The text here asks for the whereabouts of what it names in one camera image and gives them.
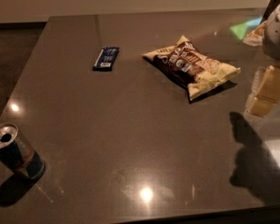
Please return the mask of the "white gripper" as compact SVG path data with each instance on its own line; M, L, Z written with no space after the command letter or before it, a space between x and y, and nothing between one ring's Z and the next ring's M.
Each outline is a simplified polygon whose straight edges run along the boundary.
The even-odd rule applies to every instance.
M280 61L280 4L266 21L263 50L268 56ZM259 67L254 75L251 93L246 100L246 111L258 117L265 117L279 102L280 65Z

